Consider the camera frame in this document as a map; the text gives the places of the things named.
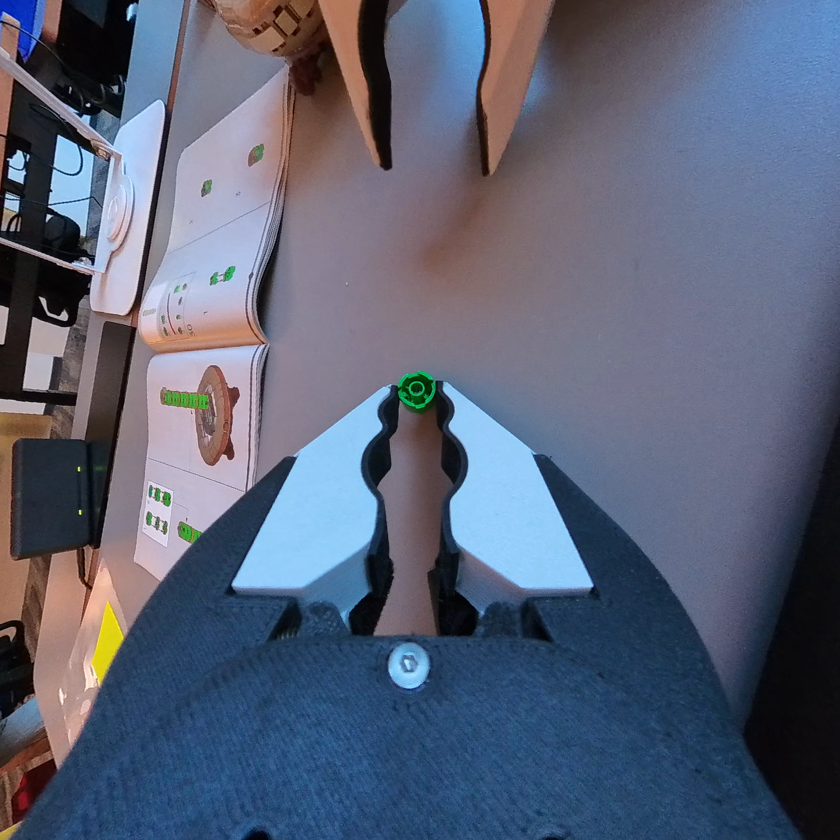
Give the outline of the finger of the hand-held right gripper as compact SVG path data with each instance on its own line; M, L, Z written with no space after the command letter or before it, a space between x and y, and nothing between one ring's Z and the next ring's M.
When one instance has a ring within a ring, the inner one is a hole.
M392 168L392 81L385 58L387 1L321 1L332 47L374 163Z
M492 175L527 95L553 1L482 1L485 54L476 90L481 170Z

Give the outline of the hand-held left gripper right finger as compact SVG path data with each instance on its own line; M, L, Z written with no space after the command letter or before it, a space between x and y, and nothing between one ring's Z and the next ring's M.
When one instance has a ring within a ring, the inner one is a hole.
M588 597L594 583L552 496L550 459L437 382L441 465L452 486L429 573L437 631L468 636L495 604Z

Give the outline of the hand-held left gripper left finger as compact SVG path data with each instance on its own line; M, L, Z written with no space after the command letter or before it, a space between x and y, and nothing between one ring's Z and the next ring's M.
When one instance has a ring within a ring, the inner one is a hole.
M372 635L393 583L385 504L397 388L387 385L295 457L233 590L335 606L357 635Z

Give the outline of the green round brick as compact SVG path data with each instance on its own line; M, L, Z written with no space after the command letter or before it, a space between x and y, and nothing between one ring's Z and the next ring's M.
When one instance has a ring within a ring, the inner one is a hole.
M433 376L425 371L405 374L397 384L397 394L412 413L425 413L436 397L437 387Z

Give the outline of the grey desk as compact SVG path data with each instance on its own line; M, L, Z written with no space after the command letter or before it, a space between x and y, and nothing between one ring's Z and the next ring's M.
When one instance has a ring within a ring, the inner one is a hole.
M556 2L484 177L477 2L390 21L393 168L331 57L261 285L256 477L425 370L653 561L749 715L838 415L838 2Z

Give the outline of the brown brick pot model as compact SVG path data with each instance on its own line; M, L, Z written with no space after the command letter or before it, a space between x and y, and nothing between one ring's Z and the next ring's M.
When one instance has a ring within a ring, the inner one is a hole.
M311 96L322 78L319 59L329 33L317 1L210 1L231 36L256 53L283 58L290 82Z

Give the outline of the open instruction booklet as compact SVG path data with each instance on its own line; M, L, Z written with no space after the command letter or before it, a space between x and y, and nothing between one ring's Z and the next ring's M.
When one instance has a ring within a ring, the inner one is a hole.
M133 559L158 581L256 481L268 352L257 303L283 214L293 107L282 70L178 161L170 239L139 319L154 354Z

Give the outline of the clear sleeve with yellow card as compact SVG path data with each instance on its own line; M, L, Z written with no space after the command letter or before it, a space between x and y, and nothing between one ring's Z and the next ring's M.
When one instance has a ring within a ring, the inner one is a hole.
M127 624L107 565L100 561L58 698L69 744L87 721Z

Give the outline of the wooden document stand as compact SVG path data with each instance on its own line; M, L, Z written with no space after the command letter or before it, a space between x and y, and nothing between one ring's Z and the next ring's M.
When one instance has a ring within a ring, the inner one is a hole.
M153 101L113 140L96 118L122 116L138 2L2 2L2 306L21 263L34 270L33 317L77 320L88 296L123 316L136 298L151 220L165 106ZM91 156L107 178L93 198L98 239L87 245L71 204L50 197L56 175L79 181Z

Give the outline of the dark grey device box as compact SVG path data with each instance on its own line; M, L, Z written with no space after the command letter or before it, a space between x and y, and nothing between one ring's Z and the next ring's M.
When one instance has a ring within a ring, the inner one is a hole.
M109 446L20 438L12 449L10 555L14 560L99 546Z

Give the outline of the person's black jacket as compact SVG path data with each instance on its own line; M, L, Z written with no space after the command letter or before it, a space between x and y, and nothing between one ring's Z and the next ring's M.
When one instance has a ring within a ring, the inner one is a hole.
M804 838L839 838L839 429L745 727Z

